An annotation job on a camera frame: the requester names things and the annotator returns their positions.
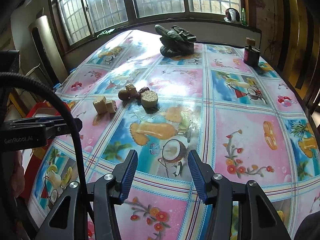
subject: black mount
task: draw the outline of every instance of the black mount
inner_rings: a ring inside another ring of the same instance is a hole
[[[188,155],[188,165],[200,199],[212,204],[206,240],[229,240],[232,202],[239,202],[237,240],[290,240],[287,229],[259,184],[231,182],[214,173],[195,150]]]
[[[74,120],[80,131],[81,120]],[[12,120],[4,122],[0,127],[0,149],[1,152],[10,152],[42,147],[48,144],[48,139],[69,133],[61,115]]]
[[[117,164],[112,173],[87,184],[93,202],[96,240],[121,240],[114,205],[123,204],[128,197],[137,165],[138,154],[130,150],[124,162]],[[73,181],[54,204],[35,240],[84,240],[88,239],[87,229],[88,217],[80,184]]]

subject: wooden frame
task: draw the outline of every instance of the wooden frame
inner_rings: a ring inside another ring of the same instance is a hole
[[[82,44],[94,40],[97,35],[104,30],[108,29],[113,29],[113,28],[123,28],[123,27],[129,27],[129,26],[135,26],[135,25],[141,25],[149,22],[154,22],[154,21],[161,21],[161,20],[173,20],[173,19],[184,19],[184,20],[205,20],[205,21],[224,21],[225,15],[221,14],[213,14],[213,13],[202,13],[202,12],[190,12],[189,10],[189,0],[183,0],[184,3],[184,12],[180,13],[167,13],[167,14],[159,14],[159,15],[152,15],[152,16],[147,16],[147,17],[141,17],[139,18],[139,11],[138,11],[138,6],[136,3],[136,0],[124,0],[124,5],[125,9],[127,12],[127,17],[128,21],[119,23],[117,25],[113,25],[111,27],[108,27],[106,29],[103,29],[97,33],[93,31],[92,28],[92,23],[90,20],[89,13],[85,10],[86,5],[86,0],[81,0],[83,9],[84,9],[84,15],[87,21],[87,25],[90,31],[90,35],[75,42],[72,45],[69,45],[68,38],[66,31],[63,27],[62,24],[62,18],[60,15],[60,10],[59,10],[59,5],[58,2],[59,0],[48,0],[49,1],[49,10],[51,14],[51,21],[53,25],[53,30],[55,32],[55,36],[57,38],[57,46],[58,50],[61,55],[66,54],[67,52],[81,46]],[[240,7],[243,8],[245,6],[246,11],[247,9],[247,4],[245,3],[245,0],[240,0]]]
[[[19,97],[17,91],[15,89],[12,89],[12,91],[9,94],[9,99],[14,105],[14,107],[17,109],[19,114],[21,115],[22,118],[25,118],[26,115],[29,113],[28,108],[24,104],[24,102],[21,100]]]
[[[256,0],[244,0],[245,16],[247,25],[257,26]]]

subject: table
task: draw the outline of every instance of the table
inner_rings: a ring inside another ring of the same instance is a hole
[[[294,92],[262,58],[243,62],[244,49],[195,44],[190,56],[164,58],[158,35],[126,31],[97,49],[57,91],[83,122],[86,179],[96,181],[139,155],[128,199],[116,206],[123,240],[203,239],[211,208],[199,201],[187,164],[189,150],[231,181],[256,180],[293,238],[320,210],[319,149]],[[159,96],[146,111],[117,94],[133,83]],[[114,99],[115,114],[92,102]],[[29,210],[40,225],[65,186],[78,177],[71,137],[57,137],[33,185]],[[237,234],[237,203],[232,237]],[[89,239],[94,227],[88,222]]]

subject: window frame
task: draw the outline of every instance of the window frame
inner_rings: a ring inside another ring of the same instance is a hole
[[[175,12],[175,13],[164,13],[158,15],[151,15],[139,18],[139,11],[137,6],[137,0],[124,0],[124,6],[127,12],[128,21],[122,22],[111,27],[107,27],[98,32],[94,32],[93,25],[90,19],[88,12],[88,4],[86,0],[81,0],[81,4],[84,10],[85,19],[89,28],[90,35],[75,42],[70,45],[68,42],[68,37],[62,22],[62,17],[59,9],[59,0],[49,0],[49,10],[51,14],[51,20],[53,24],[54,31],[57,36],[58,44],[60,46],[59,51],[61,54],[66,54],[67,52],[81,46],[82,44],[93,40],[97,35],[105,30],[120,28],[120,27],[129,27],[138,24],[144,24],[148,22],[155,22],[160,20],[175,20],[175,19],[185,19],[185,20],[211,20],[211,21],[224,21],[225,15],[207,13],[207,12],[191,12],[189,9],[189,4],[193,3],[193,0],[183,0],[185,12]],[[244,8],[244,0],[239,1],[240,7]]]

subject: blue gripper pad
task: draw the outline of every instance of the blue gripper pad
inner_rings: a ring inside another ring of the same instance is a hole
[[[131,184],[134,174],[138,166],[138,154],[135,150],[130,150],[123,164],[127,165],[127,169],[121,180],[121,194],[120,201],[123,203],[129,196]]]
[[[206,202],[208,200],[208,195],[206,192],[205,181],[204,181],[204,178],[202,177],[200,168],[196,162],[196,158],[192,154],[192,151],[190,151],[189,155],[188,155],[188,166],[189,166],[191,176],[192,176],[193,182],[195,184],[198,196],[203,202]]]

